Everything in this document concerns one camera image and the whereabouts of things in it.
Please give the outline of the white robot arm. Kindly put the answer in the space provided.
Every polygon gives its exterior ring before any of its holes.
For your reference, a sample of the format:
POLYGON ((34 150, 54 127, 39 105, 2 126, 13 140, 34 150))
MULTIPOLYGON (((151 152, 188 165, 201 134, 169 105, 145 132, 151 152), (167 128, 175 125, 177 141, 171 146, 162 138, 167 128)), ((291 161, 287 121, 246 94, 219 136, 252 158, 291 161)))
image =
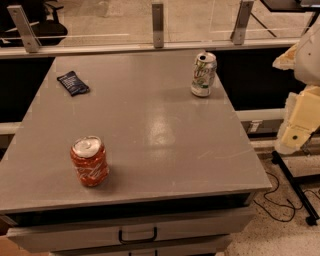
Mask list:
POLYGON ((289 93, 284 121, 274 144, 278 153, 293 154, 320 127, 320 25, 314 24, 298 43, 277 57, 272 66, 292 69, 295 79, 306 85, 300 93, 289 93))

